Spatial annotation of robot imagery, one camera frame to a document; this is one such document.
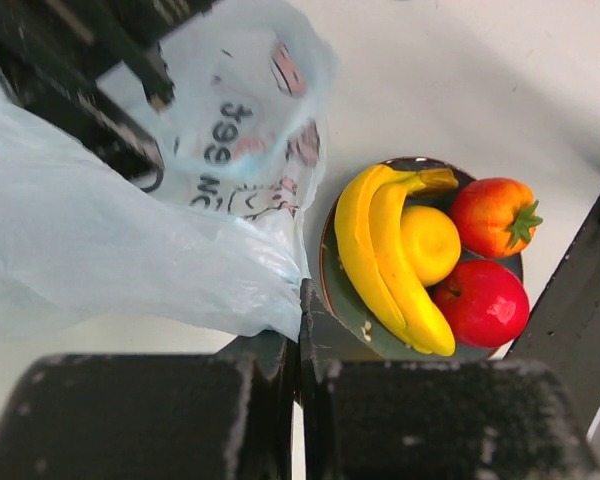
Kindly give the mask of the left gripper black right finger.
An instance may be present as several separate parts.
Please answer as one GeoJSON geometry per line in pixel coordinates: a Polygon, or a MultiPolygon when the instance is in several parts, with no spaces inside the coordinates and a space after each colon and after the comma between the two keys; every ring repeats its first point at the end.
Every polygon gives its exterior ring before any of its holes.
{"type": "Polygon", "coordinates": [[[364,344],[329,311],[312,280],[302,281],[300,300],[301,361],[313,372],[318,383],[321,383],[331,370],[337,370],[336,364],[382,360],[377,352],[364,344]]]}

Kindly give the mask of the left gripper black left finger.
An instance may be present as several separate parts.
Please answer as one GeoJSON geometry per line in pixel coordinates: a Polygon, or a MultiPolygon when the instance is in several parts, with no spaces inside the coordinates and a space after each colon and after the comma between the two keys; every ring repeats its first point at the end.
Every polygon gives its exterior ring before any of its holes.
{"type": "Polygon", "coordinates": [[[277,332],[265,330],[253,337],[237,336],[215,353],[220,358],[249,357],[262,375],[273,381],[282,375],[285,367],[288,339],[277,332]]]}

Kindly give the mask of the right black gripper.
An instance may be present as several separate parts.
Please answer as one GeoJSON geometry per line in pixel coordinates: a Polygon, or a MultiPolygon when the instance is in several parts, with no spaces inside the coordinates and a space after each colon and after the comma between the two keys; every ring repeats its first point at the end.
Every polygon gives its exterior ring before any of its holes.
{"type": "Polygon", "coordinates": [[[79,140],[142,191],[164,161],[154,138],[97,84],[115,66],[135,75],[156,111],[174,98],[160,41],[210,1],[0,0],[0,86],[17,106],[79,140]]]}

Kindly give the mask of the yellow fake banana bunch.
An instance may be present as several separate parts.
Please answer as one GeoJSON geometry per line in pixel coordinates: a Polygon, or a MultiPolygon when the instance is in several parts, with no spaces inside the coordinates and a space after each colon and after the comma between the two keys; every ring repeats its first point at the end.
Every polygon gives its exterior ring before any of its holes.
{"type": "Polygon", "coordinates": [[[334,218],[341,264],[368,309],[402,342],[445,357],[454,354],[456,342],[407,260],[400,222],[408,196],[457,186],[448,168],[398,171],[377,164],[344,188],[334,218]]]}

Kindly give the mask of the yellow fake lemon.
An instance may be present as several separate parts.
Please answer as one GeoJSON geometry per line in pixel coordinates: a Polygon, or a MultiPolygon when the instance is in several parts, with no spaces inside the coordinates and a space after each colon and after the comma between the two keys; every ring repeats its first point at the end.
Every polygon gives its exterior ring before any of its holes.
{"type": "Polygon", "coordinates": [[[420,282],[429,287],[446,278],[461,256],[458,230],[439,209],[414,205],[401,216],[401,240],[420,282]]]}

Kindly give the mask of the red fake apple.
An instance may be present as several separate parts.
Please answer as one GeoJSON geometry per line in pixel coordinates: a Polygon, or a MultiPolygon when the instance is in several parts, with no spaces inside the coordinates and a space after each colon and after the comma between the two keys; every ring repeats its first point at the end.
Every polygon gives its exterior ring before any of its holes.
{"type": "Polygon", "coordinates": [[[458,263],[433,291],[433,301],[461,344],[498,348],[527,326],[530,302],[514,273],[490,260],[458,263]]]}

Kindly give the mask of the light blue plastic bag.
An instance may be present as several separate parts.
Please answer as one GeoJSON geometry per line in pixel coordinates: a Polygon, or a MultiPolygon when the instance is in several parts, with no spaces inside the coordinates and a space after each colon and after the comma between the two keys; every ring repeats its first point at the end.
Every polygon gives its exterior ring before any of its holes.
{"type": "Polygon", "coordinates": [[[285,1],[210,2],[160,41],[163,110],[125,65],[97,81],[159,147],[152,192],[0,86],[0,339],[104,314],[297,337],[336,57],[285,1]]]}

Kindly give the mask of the orange fake persimmon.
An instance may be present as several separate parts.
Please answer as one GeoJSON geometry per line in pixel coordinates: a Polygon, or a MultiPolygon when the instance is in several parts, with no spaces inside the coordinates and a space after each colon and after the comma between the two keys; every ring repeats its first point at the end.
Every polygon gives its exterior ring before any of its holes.
{"type": "Polygon", "coordinates": [[[486,258],[504,258],[527,248],[543,219],[539,201],[525,184],[493,177],[459,191],[450,209],[464,248],[486,258]]]}

